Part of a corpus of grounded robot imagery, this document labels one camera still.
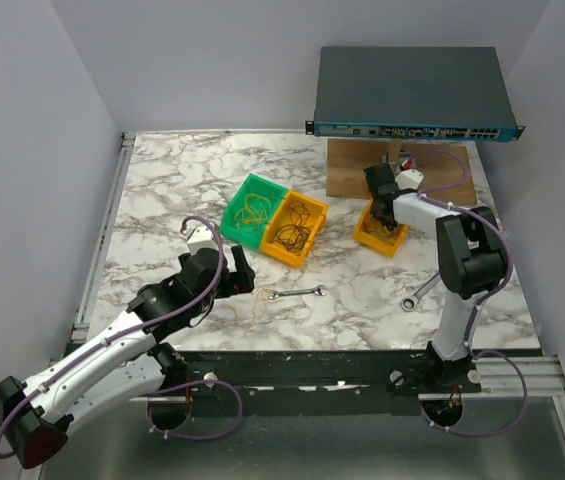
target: metal tool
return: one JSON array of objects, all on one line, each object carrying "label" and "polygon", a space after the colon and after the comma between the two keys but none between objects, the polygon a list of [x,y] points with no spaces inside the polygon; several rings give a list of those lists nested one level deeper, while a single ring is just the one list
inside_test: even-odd
[{"label": "metal tool", "polygon": [[324,285],[318,285],[315,288],[305,288],[304,290],[287,290],[285,292],[271,290],[266,298],[276,300],[280,297],[292,297],[295,295],[317,295],[318,297],[323,297],[326,295],[326,290],[327,288]]},{"label": "metal tool", "polygon": [[429,290],[435,287],[435,285],[439,281],[440,281],[440,272],[436,273],[431,278],[429,278],[426,282],[420,285],[413,295],[404,297],[402,299],[402,302],[400,302],[400,306],[402,307],[402,310],[404,310],[405,312],[412,312],[413,310],[415,310],[415,307],[418,306],[418,303],[420,302],[420,300],[422,300],[422,297],[424,297],[424,295],[429,293]]}]

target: wooden board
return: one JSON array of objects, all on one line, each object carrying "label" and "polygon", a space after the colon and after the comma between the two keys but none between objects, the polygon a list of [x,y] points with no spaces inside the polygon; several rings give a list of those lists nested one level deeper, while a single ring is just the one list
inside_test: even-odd
[{"label": "wooden board", "polygon": [[[448,150],[459,156],[469,169],[465,182],[453,190],[431,192],[431,198],[457,205],[477,205],[471,166],[465,147],[457,145],[429,145],[402,143],[402,150],[417,155],[427,150]],[[382,163],[389,153],[389,142],[373,140],[329,139],[326,160],[326,194],[329,197],[370,198],[363,170]],[[439,153],[425,155],[417,160],[416,168],[424,174],[420,189],[450,185],[462,177],[462,167],[452,157]]]}]

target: robotic arm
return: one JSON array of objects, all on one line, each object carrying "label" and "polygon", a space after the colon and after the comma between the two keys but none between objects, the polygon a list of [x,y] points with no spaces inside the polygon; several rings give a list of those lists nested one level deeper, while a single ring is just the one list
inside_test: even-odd
[{"label": "robotic arm", "polygon": [[[466,358],[475,328],[471,312],[484,292],[493,290],[506,274],[508,258],[502,243],[473,216],[433,205],[413,188],[401,189],[405,182],[400,177],[408,171],[396,179],[384,163],[365,169],[364,175],[373,198],[371,214],[384,227],[408,225],[437,241],[440,277],[447,291],[431,347],[443,362]],[[472,211],[497,228],[491,209]]]},{"label": "robotic arm", "polygon": [[[205,226],[188,236],[187,246],[189,253],[179,257],[181,271],[142,287],[99,335],[43,372],[24,381],[7,377],[0,382],[0,426],[24,468],[44,463],[81,425],[114,405],[187,381],[182,358],[160,342],[191,327],[193,318],[207,315],[215,299],[251,293],[255,277],[239,246],[231,249],[236,270],[228,270],[213,232]],[[219,262],[224,265],[219,281],[201,301],[156,322],[204,293]],[[64,369],[67,373],[54,380]]]}]

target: white arm segment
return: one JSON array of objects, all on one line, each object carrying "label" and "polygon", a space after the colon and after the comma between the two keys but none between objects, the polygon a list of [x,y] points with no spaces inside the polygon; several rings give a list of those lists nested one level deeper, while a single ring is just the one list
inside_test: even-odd
[{"label": "white arm segment", "polygon": [[427,237],[436,240],[435,220],[447,215],[459,215],[446,208],[436,207],[430,203],[423,202],[417,193],[400,195],[393,201],[393,214],[395,221],[402,225],[408,225]]},{"label": "white arm segment", "polygon": [[[104,341],[106,337],[125,330],[131,326],[141,324],[142,320],[134,313],[122,312],[107,328],[93,339],[82,345],[75,352],[64,357],[55,365],[43,372],[26,379],[25,395],[40,387],[41,383],[48,380],[54,372],[57,372],[77,356]],[[33,408],[42,407],[44,414],[42,418],[48,422],[55,423],[67,413],[73,403],[96,383],[109,375],[128,360],[143,354],[155,345],[155,338],[150,333],[136,330],[102,347],[66,375],[60,378],[49,389],[38,395],[32,402]]]},{"label": "white arm segment", "polygon": [[433,335],[431,344],[442,360],[459,360],[469,354],[464,345],[464,330],[469,321],[473,305],[483,294],[473,295],[468,300],[462,300],[457,293],[446,291],[444,310],[437,332]]},{"label": "white arm segment", "polygon": [[153,357],[140,355],[127,362],[75,401],[66,412],[73,415],[67,435],[122,402],[158,390],[163,381],[160,364]]}]

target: yellow string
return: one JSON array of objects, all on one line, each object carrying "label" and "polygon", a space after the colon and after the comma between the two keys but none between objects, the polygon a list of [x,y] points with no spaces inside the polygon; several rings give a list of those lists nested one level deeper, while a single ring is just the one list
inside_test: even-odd
[{"label": "yellow string", "polygon": [[270,199],[257,193],[249,193],[244,197],[244,206],[233,216],[235,226],[240,229],[246,227],[247,231],[257,230],[266,223],[271,209]]},{"label": "yellow string", "polygon": [[[256,318],[260,318],[262,315],[264,315],[266,313],[266,310],[267,310],[266,306],[269,303],[275,303],[275,302],[279,301],[279,299],[276,299],[276,300],[269,299],[269,297],[266,294],[268,294],[270,292],[271,292],[271,290],[269,290],[268,288],[260,288],[260,289],[256,290],[254,293],[252,293],[252,295],[255,295],[255,301],[253,302],[253,309],[251,310],[251,317],[250,318],[246,318],[246,319],[242,318],[240,316],[240,314],[238,313],[238,311],[234,307],[232,307],[231,305],[227,305],[227,307],[229,307],[233,311],[233,314],[235,315],[235,318],[234,318],[235,323],[237,323],[240,327],[245,327],[245,326],[253,323]],[[256,311],[258,304],[260,302],[262,302],[262,306],[264,307],[264,309],[256,315],[255,311]]]}]

